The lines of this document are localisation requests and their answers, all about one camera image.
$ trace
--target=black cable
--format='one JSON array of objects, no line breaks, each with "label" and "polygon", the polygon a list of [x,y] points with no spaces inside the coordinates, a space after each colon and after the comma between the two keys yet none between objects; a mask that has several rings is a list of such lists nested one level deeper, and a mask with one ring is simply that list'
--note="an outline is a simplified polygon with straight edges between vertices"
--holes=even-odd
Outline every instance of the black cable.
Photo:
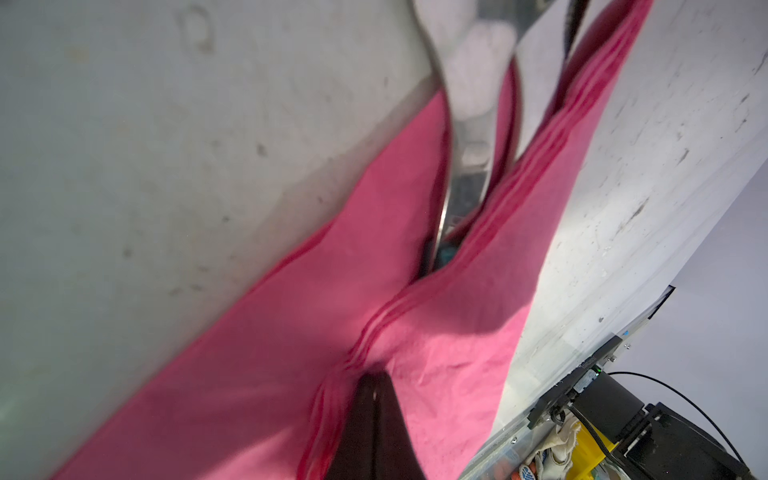
[{"label": "black cable", "polygon": [[726,437],[726,436],[725,436],[725,434],[723,433],[723,431],[722,431],[722,430],[720,430],[720,427],[718,427],[718,426],[717,426],[717,424],[716,424],[715,422],[713,422],[713,421],[712,421],[712,419],[711,419],[711,418],[710,418],[710,417],[709,417],[709,416],[708,416],[706,413],[704,413],[704,411],[703,411],[702,409],[700,409],[698,405],[696,405],[695,403],[693,403],[693,402],[692,402],[692,401],[691,401],[691,400],[690,400],[688,397],[686,397],[686,396],[685,396],[685,395],[683,395],[682,393],[678,392],[676,389],[672,388],[671,386],[667,385],[666,383],[662,382],[661,380],[657,380],[657,379],[655,379],[655,378],[654,378],[654,377],[652,377],[652,376],[643,375],[642,373],[635,373],[635,372],[610,372],[610,373],[608,373],[608,375],[611,375],[611,376],[612,376],[612,375],[632,375],[632,376],[639,376],[639,377],[642,377],[642,378],[644,378],[644,379],[649,379],[649,380],[650,380],[650,381],[652,381],[652,382],[656,382],[656,383],[658,383],[659,385],[665,386],[665,387],[667,387],[669,390],[672,390],[673,392],[675,392],[676,394],[678,394],[680,397],[682,397],[682,399],[683,399],[683,400],[685,400],[686,402],[690,403],[690,405],[691,405],[692,407],[694,407],[696,410],[698,410],[698,411],[699,411],[699,413],[700,413],[701,415],[703,415],[703,416],[704,416],[704,418],[705,418],[705,419],[707,419],[707,421],[708,421],[709,423],[711,423],[711,424],[712,424],[712,426],[715,428],[715,430],[717,430],[717,433],[719,433],[719,434],[720,434],[720,436],[722,436],[722,437],[723,437],[723,439],[724,439],[724,440],[725,440],[725,442],[728,444],[728,446],[730,447],[730,449],[731,449],[731,450],[733,450],[733,453],[734,453],[734,454],[736,454],[736,458],[738,458],[738,459],[739,459],[739,462],[742,462],[744,465],[746,465],[746,462],[744,461],[744,459],[743,459],[743,458],[741,458],[741,455],[739,455],[739,452],[737,452],[737,451],[736,451],[736,447],[734,447],[734,446],[733,446],[733,443],[731,443],[731,442],[730,442],[730,440],[728,439],[728,437]]},{"label": "black cable", "polygon": [[559,413],[555,413],[554,415],[551,415],[551,418],[552,418],[552,422],[554,422],[555,425],[559,425],[559,426],[565,425],[565,413],[562,410]]},{"label": "black cable", "polygon": [[579,419],[579,422],[584,426],[584,428],[587,429],[590,435],[592,435],[592,438],[594,439],[594,442],[598,444],[598,447],[600,448],[600,451],[603,452],[603,455],[605,455],[605,458],[610,460],[614,465],[616,465],[619,468],[624,468],[624,463],[619,461],[618,458],[614,457],[614,454],[608,450],[608,447],[605,446],[602,439],[598,435],[598,433],[595,431],[592,424],[587,420],[587,417],[584,416],[583,413],[579,412],[575,405],[570,404],[568,407],[569,410],[571,410],[571,413],[574,414],[574,416]]}]

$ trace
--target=pink cloth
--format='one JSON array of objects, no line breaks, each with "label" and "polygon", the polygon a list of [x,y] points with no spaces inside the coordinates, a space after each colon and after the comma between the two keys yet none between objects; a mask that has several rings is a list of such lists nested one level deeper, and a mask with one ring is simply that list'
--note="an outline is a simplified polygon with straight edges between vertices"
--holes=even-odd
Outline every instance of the pink cloth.
[{"label": "pink cloth", "polygon": [[[456,478],[488,437],[549,243],[649,9],[650,0],[621,0],[598,21],[564,75],[561,107],[448,266],[414,282],[449,148],[440,93],[371,163],[339,215],[55,478],[322,478],[356,381],[377,368],[392,377],[427,478]],[[499,145],[512,91],[508,77]]]}]

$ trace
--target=black electronic device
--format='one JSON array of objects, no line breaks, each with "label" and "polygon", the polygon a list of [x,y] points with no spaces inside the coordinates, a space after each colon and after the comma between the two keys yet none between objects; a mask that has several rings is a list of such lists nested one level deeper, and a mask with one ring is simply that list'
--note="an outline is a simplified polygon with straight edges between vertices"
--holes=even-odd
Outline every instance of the black electronic device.
[{"label": "black electronic device", "polygon": [[[545,416],[557,421],[570,409],[632,480],[755,480],[711,435],[663,403],[644,406],[602,370],[620,344],[611,338],[544,394],[528,416],[531,425]],[[612,452],[595,429],[617,444]]]}]

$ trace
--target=white glove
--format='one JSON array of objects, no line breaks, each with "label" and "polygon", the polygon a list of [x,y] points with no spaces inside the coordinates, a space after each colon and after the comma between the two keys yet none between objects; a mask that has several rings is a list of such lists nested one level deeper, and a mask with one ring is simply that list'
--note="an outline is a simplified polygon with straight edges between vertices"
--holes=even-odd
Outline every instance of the white glove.
[{"label": "white glove", "polygon": [[576,434],[581,430],[581,424],[573,414],[568,413],[563,426],[555,427],[534,452],[525,459],[525,463],[536,461],[536,477],[538,480],[564,480],[565,474],[571,469],[571,453],[576,447]]}]

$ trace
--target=gray wall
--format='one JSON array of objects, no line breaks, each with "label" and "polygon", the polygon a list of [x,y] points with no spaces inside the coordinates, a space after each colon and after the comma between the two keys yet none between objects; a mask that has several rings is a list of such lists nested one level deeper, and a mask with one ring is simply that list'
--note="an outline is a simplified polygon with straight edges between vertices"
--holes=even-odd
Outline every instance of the gray wall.
[{"label": "gray wall", "polygon": [[[654,376],[692,399],[768,478],[768,163],[672,283],[677,289],[613,370]],[[646,379],[617,377],[720,438],[683,400]]]}]

